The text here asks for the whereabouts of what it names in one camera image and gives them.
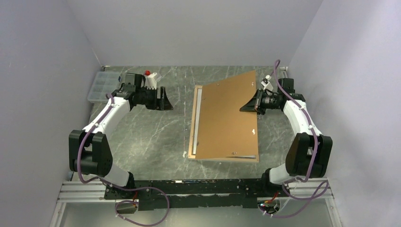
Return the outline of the aluminium rail frame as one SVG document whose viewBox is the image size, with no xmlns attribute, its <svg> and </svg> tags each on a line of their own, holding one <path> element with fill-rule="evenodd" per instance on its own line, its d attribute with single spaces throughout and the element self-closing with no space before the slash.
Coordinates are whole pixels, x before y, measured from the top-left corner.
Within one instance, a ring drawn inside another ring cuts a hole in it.
<svg viewBox="0 0 401 227">
<path fill-rule="evenodd" d="M 256 208 L 209 207 L 140 211 L 132 200 L 106 200 L 105 183 L 64 182 L 51 220 L 53 227 L 340 227 L 328 180 L 286 185 L 285 195 Z"/>
</svg>

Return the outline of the brown backing board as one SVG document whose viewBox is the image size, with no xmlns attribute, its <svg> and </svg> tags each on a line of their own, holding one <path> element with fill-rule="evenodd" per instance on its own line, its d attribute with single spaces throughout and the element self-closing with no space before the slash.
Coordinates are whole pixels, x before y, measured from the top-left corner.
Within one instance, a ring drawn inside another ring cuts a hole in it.
<svg viewBox="0 0 401 227">
<path fill-rule="evenodd" d="M 189 158 L 259 162 L 257 114 L 239 111 L 256 88 L 254 70 L 195 87 Z"/>
</svg>

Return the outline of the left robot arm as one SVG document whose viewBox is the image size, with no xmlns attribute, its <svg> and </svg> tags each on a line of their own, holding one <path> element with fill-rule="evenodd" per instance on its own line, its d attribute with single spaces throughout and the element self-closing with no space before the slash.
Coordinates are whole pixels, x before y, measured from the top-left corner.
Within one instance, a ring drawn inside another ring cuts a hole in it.
<svg viewBox="0 0 401 227">
<path fill-rule="evenodd" d="M 161 78 L 160 73 L 150 71 L 126 74 L 120 87 L 106 94 L 108 101 L 100 114 L 83 129 L 69 134 L 70 170 L 77 173 L 82 183 L 100 180 L 115 187 L 125 199 L 134 195 L 134 176 L 114 163 L 108 137 L 123 117 L 138 105 L 148 110 L 173 110 L 165 87 L 157 86 Z"/>
</svg>

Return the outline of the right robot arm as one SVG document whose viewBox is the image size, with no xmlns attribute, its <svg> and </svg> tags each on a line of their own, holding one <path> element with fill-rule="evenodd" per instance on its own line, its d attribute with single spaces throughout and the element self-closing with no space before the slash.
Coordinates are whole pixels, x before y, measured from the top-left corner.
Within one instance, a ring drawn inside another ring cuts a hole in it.
<svg viewBox="0 0 401 227">
<path fill-rule="evenodd" d="M 265 196 L 277 192 L 278 184 L 294 180 L 306 182 L 310 178 L 320 178 L 326 173 L 332 139 L 317 129 L 306 107 L 302 94 L 296 93 L 294 80 L 277 80 L 278 90 L 273 91 L 271 76 L 261 81 L 262 88 L 239 110 L 264 115 L 268 109 L 281 110 L 288 118 L 294 133 L 294 140 L 286 155 L 285 162 L 267 171 L 268 178 L 260 183 Z"/>
</svg>

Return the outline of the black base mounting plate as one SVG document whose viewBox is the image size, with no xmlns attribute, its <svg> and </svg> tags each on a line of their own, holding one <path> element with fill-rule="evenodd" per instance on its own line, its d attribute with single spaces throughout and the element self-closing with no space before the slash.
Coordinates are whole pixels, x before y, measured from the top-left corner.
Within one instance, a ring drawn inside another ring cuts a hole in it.
<svg viewBox="0 0 401 227">
<path fill-rule="evenodd" d="M 140 211 L 155 209 L 242 207 L 256 208 L 258 203 L 284 196 L 281 185 L 264 177 L 209 180 L 137 180 L 138 192 L 107 186 L 106 200 L 132 200 Z"/>
</svg>

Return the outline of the clear plastic organizer box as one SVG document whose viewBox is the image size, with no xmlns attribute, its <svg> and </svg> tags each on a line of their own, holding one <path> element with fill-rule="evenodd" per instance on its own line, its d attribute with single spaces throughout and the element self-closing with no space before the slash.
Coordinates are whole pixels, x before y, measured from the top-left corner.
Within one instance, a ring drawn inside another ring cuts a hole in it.
<svg viewBox="0 0 401 227">
<path fill-rule="evenodd" d="M 87 95 L 91 103 L 107 102 L 106 95 L 112 93 L 121 83 L 121 74 L 114 71 L 98 71 Z"/>
</svg>

